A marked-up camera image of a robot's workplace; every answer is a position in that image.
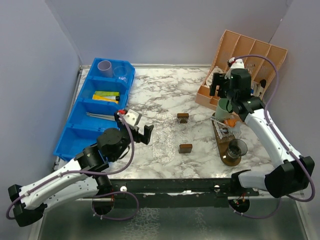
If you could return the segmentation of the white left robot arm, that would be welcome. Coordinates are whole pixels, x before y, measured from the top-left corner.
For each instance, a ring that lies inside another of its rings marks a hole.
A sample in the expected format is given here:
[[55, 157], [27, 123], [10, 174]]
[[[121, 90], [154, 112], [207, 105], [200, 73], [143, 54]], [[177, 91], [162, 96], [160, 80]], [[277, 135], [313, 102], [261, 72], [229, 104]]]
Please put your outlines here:
[[116, 128], [108, 128], [100, 134], [96, 143], [84, 148], [62, 168], [46, 177], [21, 186], [8, 188], [11, 204], [6, 218], [26, 227], [39, 221], [45, 212], [80, 198], [103, 198], [119, 194], [105, 172], [110, 163], [122, 159], [126, 150], [135, 153], [135, 144], [148, 145], [153, 125], [145, 125], [139, 132], [141, 114], [131, 110], [119, 110], [114, 114]]

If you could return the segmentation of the lilac plastic cup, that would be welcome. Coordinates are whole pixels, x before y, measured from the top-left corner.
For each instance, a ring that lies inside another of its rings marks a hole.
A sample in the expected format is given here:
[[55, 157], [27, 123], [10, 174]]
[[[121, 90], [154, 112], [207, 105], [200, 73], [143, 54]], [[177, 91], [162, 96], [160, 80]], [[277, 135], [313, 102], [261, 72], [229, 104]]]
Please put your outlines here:
[[113, 77], [112, 63], [108, 60], [102, 60], [98, 63], [97, 68], [101, 75], [105, 78]]

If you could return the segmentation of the white toothpaste tube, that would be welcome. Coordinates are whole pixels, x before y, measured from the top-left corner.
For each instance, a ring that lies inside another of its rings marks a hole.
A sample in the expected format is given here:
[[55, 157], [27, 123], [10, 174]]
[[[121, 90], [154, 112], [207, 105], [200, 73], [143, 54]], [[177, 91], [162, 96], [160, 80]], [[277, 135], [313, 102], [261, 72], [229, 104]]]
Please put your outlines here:
[[242, 124], [239, 121], [237, 121], [234, 127], [231, 127], [231, 126], [229, 127], [230, 133], [234, 135], [236, 139], [238, 139], [242, 133], [241, 125]]

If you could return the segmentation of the clear plastic cup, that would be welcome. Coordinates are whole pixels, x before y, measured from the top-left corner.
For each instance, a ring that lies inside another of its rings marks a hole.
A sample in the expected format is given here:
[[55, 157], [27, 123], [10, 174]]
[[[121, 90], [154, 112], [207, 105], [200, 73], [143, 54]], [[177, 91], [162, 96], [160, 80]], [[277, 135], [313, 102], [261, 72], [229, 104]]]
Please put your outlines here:
[[128, 75], [128, 71], [125, 66], [117, 66], [113, 69], [113, 76], [115, 79], [127, 82], [128, 81], [127, 75]]

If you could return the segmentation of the clear square toothbrush holder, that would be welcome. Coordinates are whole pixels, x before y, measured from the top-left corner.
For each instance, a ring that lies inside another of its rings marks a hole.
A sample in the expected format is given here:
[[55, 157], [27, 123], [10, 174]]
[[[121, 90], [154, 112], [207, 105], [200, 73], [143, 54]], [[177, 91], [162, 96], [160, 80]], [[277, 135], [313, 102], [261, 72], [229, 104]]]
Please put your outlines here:
[[226, 128], [216, 129], [215, 128], [215, 137], [218, 144], [227, 143], [231, 140], [236, 139], [234, 135], [231, 134], [230, 130]]

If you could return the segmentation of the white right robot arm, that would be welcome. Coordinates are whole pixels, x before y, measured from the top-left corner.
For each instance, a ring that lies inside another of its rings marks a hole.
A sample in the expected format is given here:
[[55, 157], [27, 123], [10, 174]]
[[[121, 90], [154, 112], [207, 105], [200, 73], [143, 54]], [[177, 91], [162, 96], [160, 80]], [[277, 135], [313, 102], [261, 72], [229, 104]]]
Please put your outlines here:
[[234, 195], [240, 196], [248, 188], [255, 188], [280, 198], [312, 184], [314, 160], [310, 156], [302, 156], [286, 140], [262, 100], [251, 94], [251, 75], [247, 69], [232, 69], [229, 78], [223, 73], [214, 73], [209, 94], [227, 99], [232, 111], [258, 137], [274, 166], [269, 173], [252, 170], [234, 173], [229, 184]]

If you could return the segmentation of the dark blue plastic cup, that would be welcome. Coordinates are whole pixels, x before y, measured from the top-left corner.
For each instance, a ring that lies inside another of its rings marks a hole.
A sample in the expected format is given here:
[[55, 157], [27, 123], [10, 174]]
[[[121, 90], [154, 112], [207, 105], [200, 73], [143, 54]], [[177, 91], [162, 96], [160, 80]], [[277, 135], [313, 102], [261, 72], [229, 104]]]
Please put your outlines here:
[[224, 152], [223, 159], [238, 159], [248, 152], [246, 143], [241, 139], [233, 139], [229, 142]]

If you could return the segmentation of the green plastic cup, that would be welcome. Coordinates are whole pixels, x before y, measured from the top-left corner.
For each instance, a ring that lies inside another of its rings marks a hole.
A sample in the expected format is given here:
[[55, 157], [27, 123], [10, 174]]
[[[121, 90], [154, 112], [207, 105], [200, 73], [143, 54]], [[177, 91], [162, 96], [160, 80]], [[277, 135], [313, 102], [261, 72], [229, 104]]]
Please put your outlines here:
[[227, 98], [220, 98], [218, 100], [215, 118], [219, 121], [228, 119], [233, 112], [233, 107], [230, 101]]

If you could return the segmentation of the brown lid clear box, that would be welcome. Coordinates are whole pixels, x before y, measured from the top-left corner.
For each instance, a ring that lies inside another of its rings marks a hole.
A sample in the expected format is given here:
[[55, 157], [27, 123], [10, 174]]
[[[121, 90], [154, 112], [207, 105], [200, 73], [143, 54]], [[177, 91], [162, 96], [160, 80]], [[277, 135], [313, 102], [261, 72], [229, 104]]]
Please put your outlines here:
[[189, 122], [190, 115], [188, 113], [177, 113], [176, 118], [179, 124], [187, 124]]
[[189, 154], [192, 152], [193, 145], [191, 143], [180, 144], [178, 148], [179, 154]]

